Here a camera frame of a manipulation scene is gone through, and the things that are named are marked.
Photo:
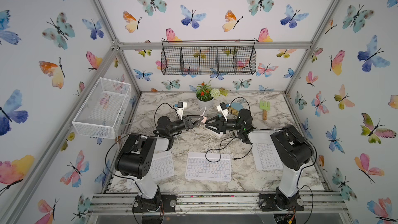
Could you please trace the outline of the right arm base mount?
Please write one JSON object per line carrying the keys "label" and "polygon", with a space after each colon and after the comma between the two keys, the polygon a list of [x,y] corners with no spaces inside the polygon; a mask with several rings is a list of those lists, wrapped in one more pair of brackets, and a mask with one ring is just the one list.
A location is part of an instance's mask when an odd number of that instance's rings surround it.
{"label": "right arm base mount", "polygon": [[259,194],[259,208],[263,212],[304,211],[304,202],[298,191],[292,197],[286,197],[278,188],[272,194]]}

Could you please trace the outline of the white power strip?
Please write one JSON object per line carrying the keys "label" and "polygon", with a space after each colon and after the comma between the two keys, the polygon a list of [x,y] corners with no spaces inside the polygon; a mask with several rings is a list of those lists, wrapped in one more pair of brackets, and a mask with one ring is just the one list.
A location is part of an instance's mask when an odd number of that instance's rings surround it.
{"label": "white power strip", "polygon": [[224,135],[222,132],[221,133],[217,133],[215,131],[210,131],[210,133],[213,134],[214,136],[218,137],[218,138],[221,138]]}

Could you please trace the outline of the white keyboard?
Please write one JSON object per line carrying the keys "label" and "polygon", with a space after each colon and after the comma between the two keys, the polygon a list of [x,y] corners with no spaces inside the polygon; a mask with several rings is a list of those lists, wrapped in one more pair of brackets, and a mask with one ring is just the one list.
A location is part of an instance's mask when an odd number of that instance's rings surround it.
{"label": "white keyboard", "polygon": [[231,156],[203,152],[189,152],[185,178],[230,182],[232,180]]}
{"label": "white keyboard", "polygon": [[153,155],[150,174],[154,181],[163,180],[175,175],[171,151],[164,151]]}
{"label": "white keyboard", "polygon": [[271,140],[253,143],[252,153],[257,170],[283,170],[283,163]]}

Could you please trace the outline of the potted artificial plant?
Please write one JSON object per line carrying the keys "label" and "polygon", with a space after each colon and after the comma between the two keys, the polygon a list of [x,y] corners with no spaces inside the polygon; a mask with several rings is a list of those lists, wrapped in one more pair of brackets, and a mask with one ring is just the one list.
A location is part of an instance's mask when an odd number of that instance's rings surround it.
{"label": "potted artificial plant", "polygon": [[195,89],[195,95],[199,106],[205,108],[211,107],[214,100],[229,95],[229,90],[223,87],[213,87],[211,85],[211,80],[198,84]]}

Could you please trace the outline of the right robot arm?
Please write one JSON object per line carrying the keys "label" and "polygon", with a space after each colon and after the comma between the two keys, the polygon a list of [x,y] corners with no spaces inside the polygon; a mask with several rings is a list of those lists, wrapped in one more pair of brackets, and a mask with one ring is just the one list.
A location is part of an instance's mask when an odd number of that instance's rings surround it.
{"label": "right robot arm", "polygon": [[250,110],[241,109],[235,119],[216,116],[206,121],[205,127],[215,133],[236,131],[237,137],[252,145],[257,170],[282,170],[283,175],[276,193],[293,198],[303,169],[314,154],[307,139],[293,126],[281,129],[257,129],[253,126]]}

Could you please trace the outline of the white mesh wall basket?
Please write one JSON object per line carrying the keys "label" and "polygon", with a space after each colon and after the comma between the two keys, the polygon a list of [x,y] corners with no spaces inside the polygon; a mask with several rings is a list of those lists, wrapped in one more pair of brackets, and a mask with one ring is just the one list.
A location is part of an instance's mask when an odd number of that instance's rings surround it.
{"label": "white mesh wall basket", "polygon": [[72,121],[79,135],[114,139],[131,97],[131,84],[99,78]]}

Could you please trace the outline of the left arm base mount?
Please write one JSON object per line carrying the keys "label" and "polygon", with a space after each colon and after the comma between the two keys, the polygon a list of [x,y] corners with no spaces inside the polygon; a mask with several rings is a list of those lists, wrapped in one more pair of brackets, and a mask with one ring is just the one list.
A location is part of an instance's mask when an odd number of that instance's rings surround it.
{"label": "left arm base mount", "polygon": [[176,195],[165,195],[158,192],[153,199],[145,199],[141,196],[136,196],[133,203],[133,211],[135,213],[153,213],[159,211],[173,213],[176,205]]}

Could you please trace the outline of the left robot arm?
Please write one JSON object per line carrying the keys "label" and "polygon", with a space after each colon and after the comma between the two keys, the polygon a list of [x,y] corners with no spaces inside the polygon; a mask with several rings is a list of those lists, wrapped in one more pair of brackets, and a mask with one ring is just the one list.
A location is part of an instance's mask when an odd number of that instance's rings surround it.
{"label": "left robot arm", "polygon": [[181,120],[171,121],[169,117],[158,119],[153,136],[131,133],[117,155],[115,170],[134,182],[138,196],[145,200],[157,199],[160,188],[150,175],[153,155],[156,151],[168,151],[174,144],[174,137],[188,131],[204,119],[201,115],[186,115]]}

